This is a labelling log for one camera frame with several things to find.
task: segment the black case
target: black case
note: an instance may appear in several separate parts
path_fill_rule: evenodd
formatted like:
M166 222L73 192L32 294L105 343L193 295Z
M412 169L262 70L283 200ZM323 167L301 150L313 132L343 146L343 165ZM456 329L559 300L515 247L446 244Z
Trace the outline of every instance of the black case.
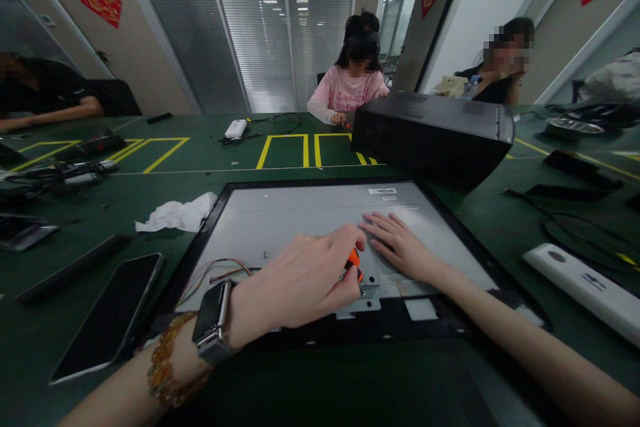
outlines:
M351 149L468 193L513 145L508 107L397 92L355 112Z

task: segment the hand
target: hand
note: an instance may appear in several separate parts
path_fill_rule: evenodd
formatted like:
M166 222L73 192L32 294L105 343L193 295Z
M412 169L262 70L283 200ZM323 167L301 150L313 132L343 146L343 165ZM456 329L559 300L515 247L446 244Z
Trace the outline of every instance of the hand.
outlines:
M363 217L374 225L360 223L360 228L378 237L392 249L377 239L371 240L371 247L409 277L442 290L439 287L442 277L456 272L433 255L394 213L387 217L373 212Z
M17 119L0 119L0 131L18 130L29 127L29 117Z
M358 300L357 268L344 269L353 246L362 252L366 241L354 225L324 237L297 236L231 292L229 345L238 348L275 328L308 324Z
M344 125L347 123L347 116L344 113L334 113L331 116L331 122L333 125Z

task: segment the beaded bracelet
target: beaded bracelet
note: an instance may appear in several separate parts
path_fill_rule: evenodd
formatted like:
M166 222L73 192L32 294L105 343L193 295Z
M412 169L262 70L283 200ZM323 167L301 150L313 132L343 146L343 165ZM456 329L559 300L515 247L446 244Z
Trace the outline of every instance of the beaded bracelet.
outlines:
M173 341L180 329L197 314L197 312L186 312L173 319L167 331L160 335L159 345L153 351L151 367L147 372L147 383L149 395L158 399L162 405L170 402L172 407L180 407L192 394L204 387L213 370L208 369L184 386L179 386L173 378L173 367L169 362L173 353Z

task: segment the phone screen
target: phone screen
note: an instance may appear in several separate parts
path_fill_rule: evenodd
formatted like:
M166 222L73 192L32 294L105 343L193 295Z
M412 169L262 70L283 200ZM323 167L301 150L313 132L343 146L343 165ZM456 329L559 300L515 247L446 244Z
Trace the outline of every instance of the phone screen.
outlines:
M117 357L125 337L133 333L134 320L139 320L139 307L161 260L161 254L153 254L120 264L53 373L52 383L98 370Z

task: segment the plastic bottle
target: plastic bottle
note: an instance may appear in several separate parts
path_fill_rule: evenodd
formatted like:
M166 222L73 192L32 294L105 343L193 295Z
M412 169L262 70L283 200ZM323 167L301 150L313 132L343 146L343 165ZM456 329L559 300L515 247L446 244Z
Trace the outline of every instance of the plastic bottle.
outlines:
M475 92L478 90L478 83L480 83L480 75L474 75L465 84L465 92L462 94L463 99L472 100L475 97Z

